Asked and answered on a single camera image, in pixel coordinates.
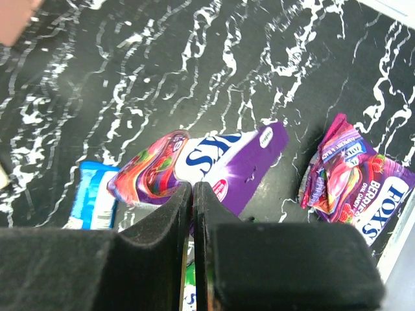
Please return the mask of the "purple Fox's bag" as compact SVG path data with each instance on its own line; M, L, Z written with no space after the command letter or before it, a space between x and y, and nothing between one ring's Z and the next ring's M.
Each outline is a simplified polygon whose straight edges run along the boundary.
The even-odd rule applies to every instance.
M182 183L208 183L219 202L240 215L289 141L280 122L251 132L192 138L175 130L140 151L108 182L127 205L162 205Z
M414 173L375 151L339 113L303 176L298 200L330 223L354 226L371 246L414 189Z

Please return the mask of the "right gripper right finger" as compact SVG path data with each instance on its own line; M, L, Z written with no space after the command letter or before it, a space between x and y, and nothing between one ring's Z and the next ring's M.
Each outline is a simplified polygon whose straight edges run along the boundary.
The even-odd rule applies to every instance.
M377 310L385 286L361 234L327 222L244 222L193 189L198 310Z

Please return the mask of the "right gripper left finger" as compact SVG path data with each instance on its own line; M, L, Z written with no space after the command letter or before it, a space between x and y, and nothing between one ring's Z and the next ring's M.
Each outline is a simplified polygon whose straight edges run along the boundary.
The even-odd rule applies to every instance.
M121 232L2 229L1 309L181 309L191 191Z

